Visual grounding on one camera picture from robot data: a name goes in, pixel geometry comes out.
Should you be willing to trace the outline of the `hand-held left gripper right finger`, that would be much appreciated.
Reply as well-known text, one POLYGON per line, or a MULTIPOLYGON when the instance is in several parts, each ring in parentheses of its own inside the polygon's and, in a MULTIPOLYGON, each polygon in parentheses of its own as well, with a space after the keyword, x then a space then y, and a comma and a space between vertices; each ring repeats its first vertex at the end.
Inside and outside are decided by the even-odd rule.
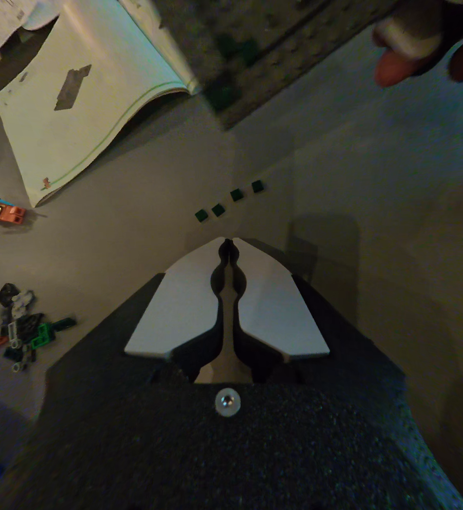
POLYGON ((280 365, 330 355, 292 272, 240 238, 231 241, 235 354, 264 382, 280 365))

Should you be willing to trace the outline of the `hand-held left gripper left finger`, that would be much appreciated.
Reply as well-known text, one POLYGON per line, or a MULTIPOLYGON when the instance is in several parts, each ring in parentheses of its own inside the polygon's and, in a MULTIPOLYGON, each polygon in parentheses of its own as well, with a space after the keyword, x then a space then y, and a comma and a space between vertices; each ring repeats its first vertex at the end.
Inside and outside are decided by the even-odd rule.
POLYGON ((229 240, 218 237, 164 273, 125 347, 125 354, 173 362, 195 380, 223 345, 220 292, 229 240))

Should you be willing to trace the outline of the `grey brick baseplate build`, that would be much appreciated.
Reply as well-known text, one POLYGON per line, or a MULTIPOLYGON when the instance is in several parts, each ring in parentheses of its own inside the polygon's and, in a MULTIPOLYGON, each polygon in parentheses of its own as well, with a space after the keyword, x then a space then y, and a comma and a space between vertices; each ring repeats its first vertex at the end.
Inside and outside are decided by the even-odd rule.
POLYGON ((153 1, 230 129, 398 1, 153 1))

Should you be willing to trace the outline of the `grey desk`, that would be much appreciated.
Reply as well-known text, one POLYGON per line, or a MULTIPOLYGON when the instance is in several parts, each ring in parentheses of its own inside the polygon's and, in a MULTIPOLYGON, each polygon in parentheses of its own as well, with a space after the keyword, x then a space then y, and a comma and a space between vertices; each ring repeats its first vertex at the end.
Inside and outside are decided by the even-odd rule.
POLYGON ((463 85, 444 62, 381 90, 379 53, 362 32, 230 131, 201 96, 143 111, 24 228, 0 227, 0 288, 78 321, 25 372, 0 349, 0 464, 68 348, 185 252, 242 237, 286 252, 402 368, 419 429, 463 495, 463 85))

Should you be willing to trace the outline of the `person's right hand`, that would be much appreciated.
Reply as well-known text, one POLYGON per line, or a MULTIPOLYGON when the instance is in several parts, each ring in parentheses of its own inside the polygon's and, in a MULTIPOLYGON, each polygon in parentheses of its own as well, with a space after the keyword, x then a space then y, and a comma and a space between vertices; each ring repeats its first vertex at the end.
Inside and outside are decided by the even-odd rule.
MULTIPOLYGON (((374 80, 382 88, 397 85, 408 78, 414 78, 418 74, 426 73, 433 64, 438 63, 445 55, 439 55, 439 52, 434 52, 424 59, 408 59, 389 48, 378 34, 377 29, 373 31, 373 41, 377 46, 386 48, 374 72, 374 80)), ((449 61, 448 75, 452 81, 463 83, 463 44, 456 50, 449 61)))

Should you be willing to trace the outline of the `pile of small brick pieces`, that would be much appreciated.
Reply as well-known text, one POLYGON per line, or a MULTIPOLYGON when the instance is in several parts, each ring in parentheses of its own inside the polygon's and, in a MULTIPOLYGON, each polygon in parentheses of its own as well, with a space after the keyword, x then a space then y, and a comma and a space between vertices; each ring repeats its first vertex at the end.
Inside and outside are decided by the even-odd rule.
POLYGON ((75 316, 51 321, 44 313, 32 312, 36 301, 32 290, 21 291, 12 283, 0 288, 0 349, 15 374, 27 371, 36 362, 38 349, 78 325, 75 316))

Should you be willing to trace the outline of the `open instruction booklet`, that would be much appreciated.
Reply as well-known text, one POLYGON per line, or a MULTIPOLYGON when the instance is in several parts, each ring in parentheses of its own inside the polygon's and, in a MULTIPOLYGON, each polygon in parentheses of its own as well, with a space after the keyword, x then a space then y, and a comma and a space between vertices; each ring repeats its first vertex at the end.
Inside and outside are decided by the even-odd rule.
POLYGON ((151 101, 200 86, 153 1, 66 1, 0 118, 32 207, 85 170, 151 101))

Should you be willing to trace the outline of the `white printed paper sheet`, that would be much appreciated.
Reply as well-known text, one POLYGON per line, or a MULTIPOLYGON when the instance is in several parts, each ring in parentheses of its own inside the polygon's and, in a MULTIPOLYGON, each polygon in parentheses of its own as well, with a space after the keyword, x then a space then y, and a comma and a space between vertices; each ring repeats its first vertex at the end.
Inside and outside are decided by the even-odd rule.
POLYGON ((0 1, 0 48, 20 28, 36 31, 57 18, 65 1, 0 1))

